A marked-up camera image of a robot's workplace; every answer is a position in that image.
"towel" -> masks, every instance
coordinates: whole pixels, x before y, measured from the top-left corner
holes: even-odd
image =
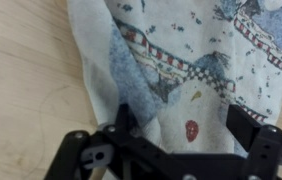
[[[99,124],[120,104],[167,152],[237,153],[229,104],[275,124],[282,106],[282,0],[68,0]]]

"wooden surface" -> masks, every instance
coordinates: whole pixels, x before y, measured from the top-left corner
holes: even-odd
[[[95,127],[65,0],[0,0],[0,179],[42,179],[66,132]]]

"screw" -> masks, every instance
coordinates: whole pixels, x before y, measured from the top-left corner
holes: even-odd
[[[275,127],[269,126],[268,129],[272,132],[277,132],[277,129]]]
[[[108,131],[109,132],[114,132],[115,131],[115,127],[114,126],[109,126],[108,127]]]
[[[261,180],[261,178],[259,178],[258,176],[256,175],[250,175],[248,180]]]
[[[74,136],[78,139],[81,139],[83,137],[83,134],[81,132],[77,132]]]
[[[197,180],[193,175],[191,174],[186,174],[183,176],[183,180]]]

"patterned fabric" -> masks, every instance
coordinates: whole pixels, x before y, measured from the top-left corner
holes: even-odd
[[[243,154],[229,104],[268,124],[282,105],[282,5],[268,1],[69,0],[98,122],[128,103],[168,152]]]

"cloth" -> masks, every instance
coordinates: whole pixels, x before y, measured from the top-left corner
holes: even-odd
[[[229,104],[275,124],[282,0],[68,0],[98,123],[127,103],[168,152],[239,153]]]

